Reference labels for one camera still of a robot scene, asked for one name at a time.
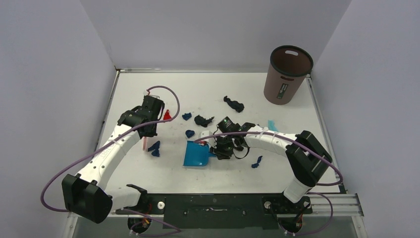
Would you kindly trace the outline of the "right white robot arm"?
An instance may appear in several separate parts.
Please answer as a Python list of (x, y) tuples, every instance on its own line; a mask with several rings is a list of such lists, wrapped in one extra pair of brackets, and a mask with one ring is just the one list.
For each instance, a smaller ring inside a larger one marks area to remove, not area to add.
[(229, 117), (220, 121), (217, 130), (222, 134), (206, 139), (210, 152), (219, 160), (230, 159), (234, 150), (262, 149), (286, 157), (293, 172), (293, 179), (280, 198), (281, 209), (294, 212), (301, 198), (310, 191), (327, 171), (332, 158), (316, 137), (309, 131), (287, 134), (246, 122), (232, 122)]

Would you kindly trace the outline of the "blue dustpan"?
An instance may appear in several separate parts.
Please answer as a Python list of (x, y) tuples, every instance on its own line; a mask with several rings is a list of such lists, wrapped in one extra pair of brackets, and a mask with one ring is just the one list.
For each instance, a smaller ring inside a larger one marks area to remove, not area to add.
[(187, 141), (183, 166), (204, 167), (208, 164), (210, 157), (214, 157), (214, 154), (210, 152), (207, 142)]

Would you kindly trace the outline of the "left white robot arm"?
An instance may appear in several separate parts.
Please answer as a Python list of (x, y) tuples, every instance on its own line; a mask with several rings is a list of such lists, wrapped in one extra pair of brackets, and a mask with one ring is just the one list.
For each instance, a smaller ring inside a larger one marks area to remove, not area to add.
[(145, 122), (159, 120), (164, 102), (145, 96), (142, 105), (124, 112), (117, 121), (104, 150), (96, 154), (76, 175), (67, 174), (61, 182), (67, 210), (94, 223), (103, 222), (111, 211), (129, 207), (143, 213), (148, 206), (147, 190), (127, 184), (107, 190), (107, 183), (127, 152), (143, 137), (157, 135), (157, 125), (133, 130)]

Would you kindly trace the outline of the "pink hand brush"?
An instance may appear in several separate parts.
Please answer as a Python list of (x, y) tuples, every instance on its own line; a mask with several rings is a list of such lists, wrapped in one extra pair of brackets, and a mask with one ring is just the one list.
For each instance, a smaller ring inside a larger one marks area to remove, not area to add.
[(148, 148), (147, 147), (147, 138), (143, 137), (142, 141), (143, 141), (143, 146), (142, 146), (143, 151), (147, 151), (147, 148)]

